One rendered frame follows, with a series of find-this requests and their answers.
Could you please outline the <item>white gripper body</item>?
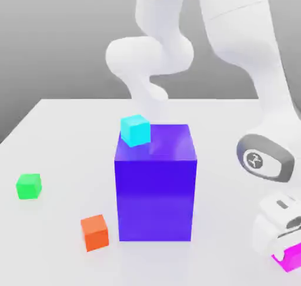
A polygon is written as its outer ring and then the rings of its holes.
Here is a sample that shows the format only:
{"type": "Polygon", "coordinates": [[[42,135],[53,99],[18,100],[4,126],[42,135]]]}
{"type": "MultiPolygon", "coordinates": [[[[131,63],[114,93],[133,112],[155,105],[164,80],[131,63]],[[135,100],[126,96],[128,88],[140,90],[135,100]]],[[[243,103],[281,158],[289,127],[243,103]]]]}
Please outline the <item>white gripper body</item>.
{"type": "Polygon", "coordinates": [[[253,224],[252,246],[260,255],[274,255],[278,249],[286,250],[301,243],[301,224],[286,228],[276,225],[263,215],[258,215],[253,224]]]}

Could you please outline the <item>large blue box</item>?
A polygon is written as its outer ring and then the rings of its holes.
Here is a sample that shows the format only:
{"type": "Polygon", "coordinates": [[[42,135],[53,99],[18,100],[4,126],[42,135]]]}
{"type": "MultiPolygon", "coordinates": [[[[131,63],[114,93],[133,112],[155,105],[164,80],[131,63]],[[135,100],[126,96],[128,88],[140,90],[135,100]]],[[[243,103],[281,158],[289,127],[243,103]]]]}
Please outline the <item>large blue box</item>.
{"type": "Polygon", "coordinates": [[[120,241],[190,241],[197,156],[189,126],[152,125],[151,142],[118,140],[115,185],[120,241]]]}

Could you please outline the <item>small cyan cube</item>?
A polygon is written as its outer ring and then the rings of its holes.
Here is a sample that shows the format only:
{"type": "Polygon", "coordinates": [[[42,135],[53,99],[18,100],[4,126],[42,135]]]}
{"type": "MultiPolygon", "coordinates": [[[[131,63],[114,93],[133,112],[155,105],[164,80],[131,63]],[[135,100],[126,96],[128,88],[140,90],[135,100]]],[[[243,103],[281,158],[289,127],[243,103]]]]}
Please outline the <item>small cyan cube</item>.
{"type": "Polygon", "coordinates": [[[151,125],[141,115],[133,115],[121,119],[121,138],[129,147],[150,143],[151,125]]]}

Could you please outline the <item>small green cube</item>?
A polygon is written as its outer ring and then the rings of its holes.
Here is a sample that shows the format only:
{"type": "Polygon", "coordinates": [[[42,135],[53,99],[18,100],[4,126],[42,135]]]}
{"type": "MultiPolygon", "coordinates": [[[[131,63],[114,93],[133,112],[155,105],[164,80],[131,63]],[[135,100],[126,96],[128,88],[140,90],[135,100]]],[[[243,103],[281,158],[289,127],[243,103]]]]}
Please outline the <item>small green cube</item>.
{"type": "Polygon", "coordinates": [[[21,174],[16,183],[19,199],[37,199],[42,190],[40,174],[21,174]]]}

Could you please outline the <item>small orange cube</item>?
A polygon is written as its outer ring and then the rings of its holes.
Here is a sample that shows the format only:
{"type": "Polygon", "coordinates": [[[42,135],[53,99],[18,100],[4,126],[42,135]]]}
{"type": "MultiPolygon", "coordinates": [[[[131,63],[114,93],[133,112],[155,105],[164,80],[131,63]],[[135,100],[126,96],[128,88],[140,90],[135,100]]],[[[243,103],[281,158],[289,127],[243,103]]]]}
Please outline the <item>small orange cube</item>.
{"type": "Polygon", "coordinates": [[[86,251],[93,251],[109,245],[108,227],[103,215],[94,215],[81,220],[86,251]]]}

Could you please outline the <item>small magenta cube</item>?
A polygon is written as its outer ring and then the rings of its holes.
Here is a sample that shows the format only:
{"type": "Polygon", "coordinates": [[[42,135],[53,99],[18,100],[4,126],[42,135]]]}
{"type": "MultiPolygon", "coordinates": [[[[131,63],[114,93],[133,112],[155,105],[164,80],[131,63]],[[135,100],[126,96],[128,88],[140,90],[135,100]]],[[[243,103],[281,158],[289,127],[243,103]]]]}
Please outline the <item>small magenta cube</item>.
{"type": "Polygon", "coordinates": [[[283,268],[285,272],[291,272],[301,267],[301,243],[287,248],[284,258],[279,261],[274,255],[272,258],[283,268]]]}

